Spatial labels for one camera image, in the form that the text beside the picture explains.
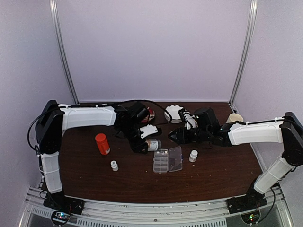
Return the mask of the grey cap pill bottle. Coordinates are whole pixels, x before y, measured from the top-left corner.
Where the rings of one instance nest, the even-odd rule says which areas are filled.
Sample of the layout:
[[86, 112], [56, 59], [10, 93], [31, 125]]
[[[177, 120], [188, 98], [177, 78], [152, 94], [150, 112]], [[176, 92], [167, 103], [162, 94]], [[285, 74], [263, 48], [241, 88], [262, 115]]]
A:
[[162, 142], [157, 139], [147, 139], [146, 143], [148, 145], [148, 151], [157, 151], [162, 147]]

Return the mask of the clear plastic pill organizer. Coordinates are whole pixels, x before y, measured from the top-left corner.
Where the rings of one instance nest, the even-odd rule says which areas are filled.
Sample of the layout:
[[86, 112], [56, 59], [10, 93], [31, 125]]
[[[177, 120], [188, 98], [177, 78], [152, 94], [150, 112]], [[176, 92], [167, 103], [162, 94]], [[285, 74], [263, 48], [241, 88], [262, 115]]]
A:
[[182, 148], [180, 146], [170, 149], [159, 149], [154, 152], [153, 172], [164, 174], [167, 172], [177, 172], [183, 169]]

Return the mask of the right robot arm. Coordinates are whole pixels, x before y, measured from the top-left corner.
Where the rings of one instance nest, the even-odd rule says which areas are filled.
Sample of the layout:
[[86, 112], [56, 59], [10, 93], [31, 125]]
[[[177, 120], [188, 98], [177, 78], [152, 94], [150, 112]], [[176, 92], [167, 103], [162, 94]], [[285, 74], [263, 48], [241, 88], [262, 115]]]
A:
[[250, 186], [243, 197], [246, 208], [254, 208], [261, 197], [289, 172], [303, 164], [303, 126], [292, 112], [282, 117], [260, 122], [233, 121], [219, 124], [212, 108], [197, 109], [193, 115], [179, 110], [184, 127], [169, 133], [168, 138], [176, 144], [210, 142], [220, 147], [249, 143], [281, 143], [283, 153]]

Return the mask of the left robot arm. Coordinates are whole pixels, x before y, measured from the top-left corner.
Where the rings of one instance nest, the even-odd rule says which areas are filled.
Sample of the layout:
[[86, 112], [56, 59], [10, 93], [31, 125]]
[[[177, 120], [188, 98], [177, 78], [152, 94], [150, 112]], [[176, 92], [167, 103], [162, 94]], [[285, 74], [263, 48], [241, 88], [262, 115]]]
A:
[[113, 103], [88, 103], [78, 105], [59, 104], [56, 100], [46, 103], [43, 111], [30, 124], [27, 143], [40, 161], [49, 201], [58, 210], [68, 206], [63, 196], [60, 176], [59, 153], [65, 132], [90, 128], [112, 127], [125, 138], [134, 153], [148, 152], [147, 138], [161, 134], [161, 128], [153, 124], [141, 125], [149, 116], [142, 101]]

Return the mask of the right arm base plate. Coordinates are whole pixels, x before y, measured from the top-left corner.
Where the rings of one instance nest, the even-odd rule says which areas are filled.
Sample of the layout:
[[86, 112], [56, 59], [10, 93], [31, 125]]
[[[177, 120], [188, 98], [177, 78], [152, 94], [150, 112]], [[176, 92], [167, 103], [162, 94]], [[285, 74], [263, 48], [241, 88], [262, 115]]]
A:
[[230, 214], [257, 209], [267, 205], [264, 195], [243, 195], [227, 199], [227, 206]]

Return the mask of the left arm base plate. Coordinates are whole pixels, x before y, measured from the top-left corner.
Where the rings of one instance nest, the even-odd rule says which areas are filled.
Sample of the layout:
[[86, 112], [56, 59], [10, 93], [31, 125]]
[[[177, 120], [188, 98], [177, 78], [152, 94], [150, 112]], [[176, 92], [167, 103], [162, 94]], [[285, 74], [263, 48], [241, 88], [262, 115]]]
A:
[[64, 191], [54, 194], [47, 193], [43, 205], [54, 210], [61, 210], [68, 214], [81, 215], [84, 209], [85, 201], [67, 197]]

